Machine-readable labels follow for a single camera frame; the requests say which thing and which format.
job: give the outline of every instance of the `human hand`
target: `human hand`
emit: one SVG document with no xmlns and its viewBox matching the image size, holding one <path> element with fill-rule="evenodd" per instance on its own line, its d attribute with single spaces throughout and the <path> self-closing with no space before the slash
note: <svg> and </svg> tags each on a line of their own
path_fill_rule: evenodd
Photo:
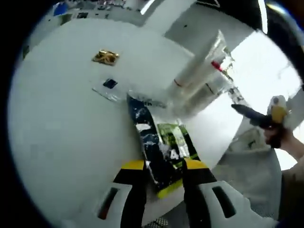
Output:
<svg viewBox="0 0 304 228">
<path fill-rule="evenodd" d="M 273 130 L 269 130 L 269 129 L 265 129 L 264 130 L 264 136 L 265 136 L 265 142 L 266 144 L 270 144 L 270 139 L 271 137 L 275 136 L 276 134 L 278 134 L 278 130 L 277 129 L 273 129 Z M 291 142 L 293 141 L 294 135 L 293 132 L 289 129 L 285 129 L 285 132 L 282 135 L 281 138 L 281 148 L 282 150 L 288 150 Z"/>
</svg>

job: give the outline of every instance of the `gold packet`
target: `gold packet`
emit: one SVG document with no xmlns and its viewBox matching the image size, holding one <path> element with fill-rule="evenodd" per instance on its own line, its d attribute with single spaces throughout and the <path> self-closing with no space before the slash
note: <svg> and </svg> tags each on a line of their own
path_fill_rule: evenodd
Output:
<svg viewBox="0 0 304 228">
<path fill-rule="evenodd" d="M 92 58 L 92 61 L 114 66 L 118 58 L 119 54 L 102 49 Z"/>
</svg>

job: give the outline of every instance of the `black tool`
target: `black tool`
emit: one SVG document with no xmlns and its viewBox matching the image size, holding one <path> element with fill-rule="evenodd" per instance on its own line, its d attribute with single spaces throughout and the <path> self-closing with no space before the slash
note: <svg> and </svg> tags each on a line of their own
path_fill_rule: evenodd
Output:
<svg viewBox="0 0 304 228">
<path fill-rule="evenodd" d="M 242 104 L 232 104 L 231 107 L 234 108 L 239 114 L 250 119 L 250 124 L 253 126 L 258 126 L 265 130 L 276 130 L 277 134 L 270 138 L 268 144 L 272 148 L 281 147 L 281 139 L 286 132 L 286 129 L 282 123 L 276 123 L 273 121 L 271 115 L 261 114 Z"/>
</svg>

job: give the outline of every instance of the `table surface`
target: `table surface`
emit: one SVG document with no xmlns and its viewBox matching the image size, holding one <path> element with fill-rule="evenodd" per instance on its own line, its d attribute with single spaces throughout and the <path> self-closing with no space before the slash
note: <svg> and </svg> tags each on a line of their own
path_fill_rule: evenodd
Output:
<svg viewBox="0 0 304 228">
<path fill-rule="evenodd" d="M 94 63 L 99 49 L 121 55 L 115 66 Z M 35 46 L 16 70 L 9 99 L 12 155 L 29 195 L 53 224 L 100 194 L 125 162 L 141 159 L 140 141 L 126 104 L 92 91 L 106 74 L 139 92 L 165 89 L 193 55 L 161 35 L 122 22 L 75 19 Z M 221 95 L 186 122 L 199 157 L 213 168 L 242 117 Z M 142 224 L 183 200 L 148 195 Z"/>
</svg>

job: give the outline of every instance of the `black snack bag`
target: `black snack bag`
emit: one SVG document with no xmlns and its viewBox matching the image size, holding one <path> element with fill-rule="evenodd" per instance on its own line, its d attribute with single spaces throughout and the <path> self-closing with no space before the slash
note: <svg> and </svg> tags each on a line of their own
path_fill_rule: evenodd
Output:
<svg viewBox="0 0 304 228">
<path fill-rule="evenodd" d="M 140 95 L 128 95 L 127 103 L 157 196 L 165 197 L 182 185 L 182 159 L 199 160 L 197 152 L 185 127 L 164 104 Z"/>
</svg>

